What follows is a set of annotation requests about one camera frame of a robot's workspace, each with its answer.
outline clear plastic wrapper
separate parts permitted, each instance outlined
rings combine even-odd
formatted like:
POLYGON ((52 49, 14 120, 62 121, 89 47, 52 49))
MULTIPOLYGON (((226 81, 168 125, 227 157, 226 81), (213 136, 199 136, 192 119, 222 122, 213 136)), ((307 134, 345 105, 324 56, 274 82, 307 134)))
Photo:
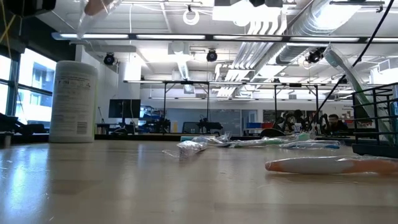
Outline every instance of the clear plastic wrapper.
MULTIPOLYGON (((351 66, 351 64, 348 62, 348 60, 343 56, 341 52, 339 52, 337 49, 335 49, 332 45, 329 45, 329 47, 325 50, 323 53, 323 56, 325 57, 326 61, 333 66, 335 69, 340 71, 341 73, 346 74, 346 78, 349 81, 349 84, 351 85, 352 89, 354 91, 362 91, 368 89, 366 86, 366 82, 364 82, 356 72, 356 70, 351 66)), ((356 97, 361 104, 365 103, 373 103, 373 98, 371 96, 366 96, 370 94, 371 92, 362 92, 362 93, 357 93, 356 97)), ((375 117, 374 114, 374 108, 372 105, 367 105, 363 106, 365 109, 366 113, 368 114, 369 117, 373 118, 375 117)), ((388 116, 388 111, 383 110, 381 108, 377 108, 377 115, 378 116, 388 116)), ((390 127, 388 127, 384 122, 379 122, 379 130, 380 132, 391 132, 390 127)), ((385 135, 384 136, 390 144, 394 143, 394 140, 392 136, 390 135, 385 135)))
POLYGON ((294 174, 393 174, 398 172, 398 160, 371 156, 298 157, 268 161, 265 167, 268 171, 294 174))
POLYGON ((98 21, 112 13, 121 2, 122 0, 80 0, 78 36, 83 37, 98 21))
POLYGON ((193 141, 181 142, 177 144, 177 146, 178 148, 176 149, 163 150, 162 152, 174 158, 186 159, 208 148, 208 144, 205 142, 193 142, 193 141))
POLYGON ((205 142, 212 145, 222 144, 224 145, 229 141, 230 134, 226 133, 222 136, 214 137, 214 136, 198 136, 194 137, 191 141, 193 142, 205 142))
POLYGON ((281 144, 279 147, 284 149, 339 149, 340 145, 339 141, 308 140, 281 144))
POLYGON ((258 140, 249 141, 236 141, 231 142, 231 147, 258 147, 258 146, 269 146, 269 145, 279 145, 287 144, 296 141, 307 141, 311 139, 309 133, 300 133, 293 136, 282 136, 277 138, 263 138, 258 140))

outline black monitor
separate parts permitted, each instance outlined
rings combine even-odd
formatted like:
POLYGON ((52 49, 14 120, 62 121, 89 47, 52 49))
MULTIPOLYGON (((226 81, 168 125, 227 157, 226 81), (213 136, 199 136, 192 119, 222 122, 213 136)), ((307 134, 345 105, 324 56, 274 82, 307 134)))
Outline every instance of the black monitor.
POLYGON ((109 102, 110 118, 139 118, 141 100, 111 100, 109 102))

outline security camera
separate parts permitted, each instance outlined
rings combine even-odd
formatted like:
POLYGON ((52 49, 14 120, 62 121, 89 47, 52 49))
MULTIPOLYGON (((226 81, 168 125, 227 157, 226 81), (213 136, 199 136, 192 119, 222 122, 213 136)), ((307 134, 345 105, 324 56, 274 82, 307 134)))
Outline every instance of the security camera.
POLYGON ((104 58, 104 64, 112 66, 116 63, 116 60, 114 58, 114 53, 106 53, 106 56, 104 58))
POLYGON ((217 53, 216 50, 209 50, 206 57, 208 62, 215 62, 217 61, 217 53))

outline fluorescent light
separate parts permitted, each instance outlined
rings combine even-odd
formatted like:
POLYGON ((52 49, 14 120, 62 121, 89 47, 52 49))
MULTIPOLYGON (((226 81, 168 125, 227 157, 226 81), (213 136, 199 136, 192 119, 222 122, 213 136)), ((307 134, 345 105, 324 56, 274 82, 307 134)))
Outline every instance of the fluorescent light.
POLYGON ((247 85, 276 85, 279 83, 246 83, 247 85))
MULTIPOLYGON (((149 97, 151 100, 164 100, 164 97, 149 97)), ((166 100, 175 100, 175 97, 166 97, 166 100)))
POLYGON ((126 80, 125 82, 126 83, 163 83, 162 81, 133 81, 133 80, 131 81, 126 80))
POLYGON ((291 41, 309 42, 357 42, 357 37, 291 37, 291 41))
POLYGON ((60 34, 60 36, 66 39, 77 39, 77 34, 60 34))
POLYGON ((245 41, 281 41, 282 37, 256 35, 214 35, 215 40, 245 40, 245 41))
POLYGON ((197 97, 179 97, 179 100, 204 100, 207 98, 197 98, 197 97))
POLYGON ((328 44, 312 44, 312 43, 286 43, 289 47, 327 47, 328 44))
POLYGON ((206 36, 204 35, 177 35, 177 34, 138 34, 137 39, 163 39, 163 40, 172 40, 172 39, 181 39, 181 40, 204 40, 206 36))
POLYGON ((209 82, 209 84, 219 85, 242 85, 243 82, 209 82))
POLYGON ((254 100, 254 99, 232 98, 232 99, 230 99, 230 100, 243 100, 243 101, 251 101, 251 100, 254 100))
MULTIPOLYGON (((66 39, 77 39, 77 34, 60 34, 66 39)), ((82 39, 128 39, 128 34, 84 34, 82 39)))
POLYGON ((398 38, 390 38, 390 37, 375 37, 372 42, 398 42, 398 38))
POLYGON ((202 6, 202 2, 194 2, 194 1, 146 1, 146 0, 124 0, 120 4, 142 4, 142 5, 153 5, 153 4, 165 4, 165 5, 191 5, 191 6, 202 6))

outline blue object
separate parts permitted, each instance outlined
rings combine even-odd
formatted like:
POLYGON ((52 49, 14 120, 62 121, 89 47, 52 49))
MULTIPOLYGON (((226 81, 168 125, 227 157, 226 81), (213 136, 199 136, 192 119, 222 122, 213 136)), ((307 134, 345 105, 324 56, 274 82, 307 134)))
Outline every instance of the blue object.
POLYGON ((180 142, 191 141, 196 136, 181 136, 180 142))
POLYGON ((246 128, 261 128, 262 123, 247 123, 246 128))

